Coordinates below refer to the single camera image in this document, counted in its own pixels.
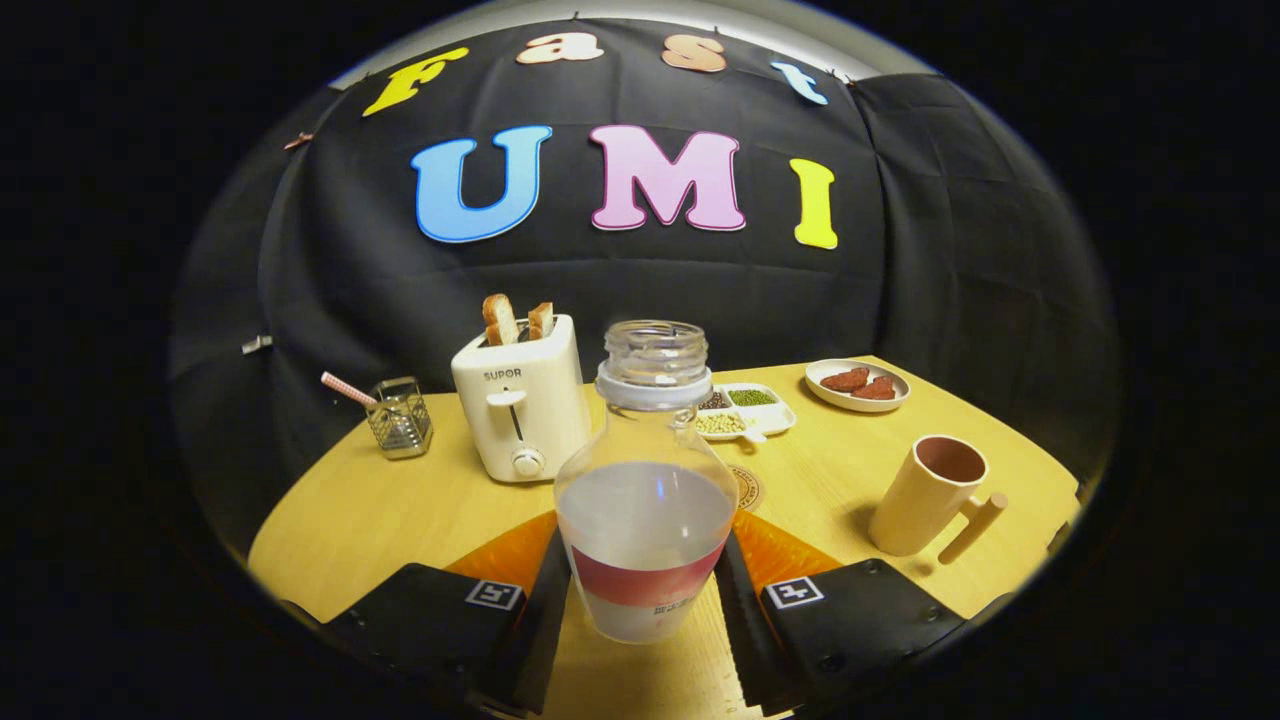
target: pink letter m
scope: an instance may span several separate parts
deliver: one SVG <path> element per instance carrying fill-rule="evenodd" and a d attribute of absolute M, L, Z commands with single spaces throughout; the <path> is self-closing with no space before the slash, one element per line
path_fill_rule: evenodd
<path fill-rule="evenodd" d="M 737 141 L 727 135 L 696 132 L 680 158 L 667 160 L 648 131 L 635 126 L 603 126 L 591 140 L 604 146 L 604 208 L 591 214 L 591 224 L 604 231 L 627 231 L 645 222 L 631 183 L 640 186 L 662 224 L 676 222 L 690 187 L 696 187 L 689 224 L 704 231 L 737 231 L 746 218 L 733 191 L 733 154 Z"/>

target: toaster lever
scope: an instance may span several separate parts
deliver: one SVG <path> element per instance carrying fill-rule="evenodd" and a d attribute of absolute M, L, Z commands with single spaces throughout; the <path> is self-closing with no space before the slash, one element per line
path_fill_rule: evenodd
<path fill-rule="evenodd" d="M 508 389 L 504 392 L 490 392 L 485 396 L 485 401 L 489 402 L 490 407 L 511 407 L 512 405 L 520 402 L 525 398 L 525 391 L 522 389 Z"/>

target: cream mug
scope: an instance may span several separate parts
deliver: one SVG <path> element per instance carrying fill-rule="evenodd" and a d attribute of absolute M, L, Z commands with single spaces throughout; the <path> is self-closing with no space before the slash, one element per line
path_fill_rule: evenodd
<path fill-rule="evenodd" d="M 872 515 L 872 542 L 890 555 L 915 555 L 961 512 L 969 525 L 938 553 L 950 564 L 1009 506 L 998 492 L 987 502 L 973 497 L 986 477 L 987 459 L 972 445 L 950 436 L 916 439 Z"/>

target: toaster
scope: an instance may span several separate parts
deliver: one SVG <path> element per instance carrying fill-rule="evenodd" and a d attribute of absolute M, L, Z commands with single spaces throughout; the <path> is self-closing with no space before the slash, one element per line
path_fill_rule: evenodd
<path fill-rule="evenodd" d="M 495 480 L 549 480 L 591 439 L 573 318 L 552 316 L 552 332 L 490 346 L 484 333 L 449 364 L 462 411 L 485 471 Z"/>

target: bread slice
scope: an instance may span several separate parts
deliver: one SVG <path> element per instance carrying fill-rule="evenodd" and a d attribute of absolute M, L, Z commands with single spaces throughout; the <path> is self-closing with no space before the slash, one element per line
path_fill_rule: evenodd
<path fill-rule="evenodd" d="M 543 302 L 534 307 L 529 311 L 529 340 L 539 340 L 552 334 L 554 323 L 550 302 Z"/>
<path fill-rule="evenodd" d="M 516 325 L 516 313 L 511 309 L 511 300 L 503 293 L 490 295 L 484 299 L 485 337 L 489 345 L 512 345 L 520 340 L 520 327 Z"/>

